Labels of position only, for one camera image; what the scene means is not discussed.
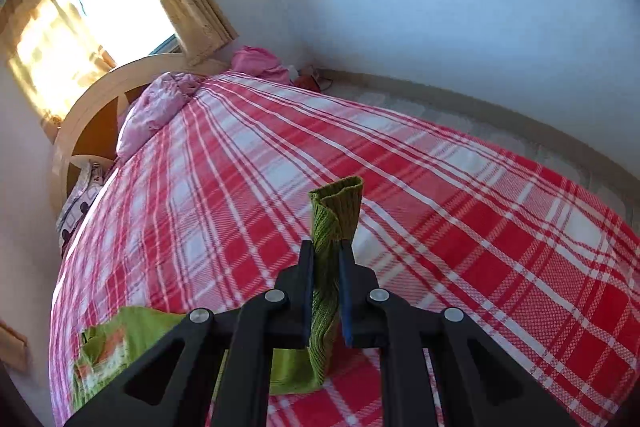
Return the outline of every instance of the silver screw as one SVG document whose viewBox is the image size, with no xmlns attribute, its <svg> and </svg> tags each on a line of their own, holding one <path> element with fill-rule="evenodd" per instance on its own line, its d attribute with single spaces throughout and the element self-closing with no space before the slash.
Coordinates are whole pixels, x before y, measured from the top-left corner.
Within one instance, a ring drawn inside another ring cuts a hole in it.
<svg viewBox="0 0 640 427">
<path fill-rule="evenodd" d="M 369 292 L 369 298 L 372 301 L 384 302 L 389 298 L 389 292 L 383 290 L 382 288 L 376 288 L 375 290 L 371 290 Z"/>
<path fill-rule="evenodd" d="M 209 318 L 209 312 L 204 308 L 198 308 L 197 310 L 194 310 L 189 314 L 189 318 L 191 319 L 191 322 L 201 324 L 203 322 L 207 322 L 207 319 Z"/>
<path fill-rule="evenodd" d="M 465 314 L 458 308 L 447 308 L 444 310 L 444 318 L 451 322 L 460 322 L 465 318 Z"/>
<path fill-rule="evenodd" d="M 284 291 L 282 290 L 269 290 L 264 294 L 264 298 L 269 302 L 280 302 L 284 299 Z"/>
</svg>

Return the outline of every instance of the window pane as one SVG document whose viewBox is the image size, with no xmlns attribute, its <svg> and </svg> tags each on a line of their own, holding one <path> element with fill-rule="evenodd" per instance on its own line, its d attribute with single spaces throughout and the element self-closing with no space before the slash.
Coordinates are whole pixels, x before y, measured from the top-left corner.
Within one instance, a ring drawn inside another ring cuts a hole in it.
<svg viewBox="0 0 640 427">
<path fill-rule="evenodd" d="M 174 35 L 159 0 L 80 0 L 91 30 L 118 64 L 144 57 Z"/>
</svg>

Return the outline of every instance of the red plaid bedsheet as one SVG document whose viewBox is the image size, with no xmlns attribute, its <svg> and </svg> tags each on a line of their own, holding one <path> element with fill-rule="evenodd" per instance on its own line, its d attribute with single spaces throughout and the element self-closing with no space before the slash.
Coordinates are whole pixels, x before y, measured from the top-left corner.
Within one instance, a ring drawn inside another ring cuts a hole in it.
<svg viewBox="0 0 640 427">
<path fill-rule="evenodd" d="M 638 239 L 542 166 L 398 114 L 240 74 L 208 79 L 91 207 L 53 297 L 54 415 L 71 415 L 84 328 L 120 306 L 238 307 L 308 238 L 312 188 L 365 181 L 353 242 L 380 285 L 468 313 L 583 425 L 636 379 Z M 338 341 L 316 393 L 271 397 L 273 426 L 382 425 L 375 350 Z"/>
</svg>

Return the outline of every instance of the green garment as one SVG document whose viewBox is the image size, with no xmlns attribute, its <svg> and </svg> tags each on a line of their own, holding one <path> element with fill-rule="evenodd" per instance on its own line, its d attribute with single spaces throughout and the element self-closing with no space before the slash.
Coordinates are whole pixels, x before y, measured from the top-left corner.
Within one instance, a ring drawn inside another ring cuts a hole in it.
<svg viewBox="0 0 640 427">
<path fill-rule="evenodd" d="M 353 239 L 362 201 L 362 179 L 350 176 L 309 193 L 314 258 L 311 336 L 306 349 L 275 349 L 271 394 L 310 393 L 322 386 L 338 326 L 338 241 Z M 72 399 L 78 410 L 184 315 L 123 307 L 108 322 L 81 335 Z"/>
</svg>

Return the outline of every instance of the headboard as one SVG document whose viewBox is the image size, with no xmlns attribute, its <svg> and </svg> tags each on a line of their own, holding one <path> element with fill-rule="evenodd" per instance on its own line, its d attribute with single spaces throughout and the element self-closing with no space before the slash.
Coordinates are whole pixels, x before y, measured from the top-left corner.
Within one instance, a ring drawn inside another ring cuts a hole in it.
<svg viewBox="0 0 640 427">
<path fill-rule="evenodd" d="M 53 144 L 50 201 L 55 213 L 78 179 L 74 162 L 83 155 L 115 159 L 117 117 L 148 84 L 165 71 L 218 74 L 227 69 L 228 64 L 217 60 L 188 66 L 181 53 L 150 55 L 115 68 L 89 87 L 66 115 Z"/>
</svg>

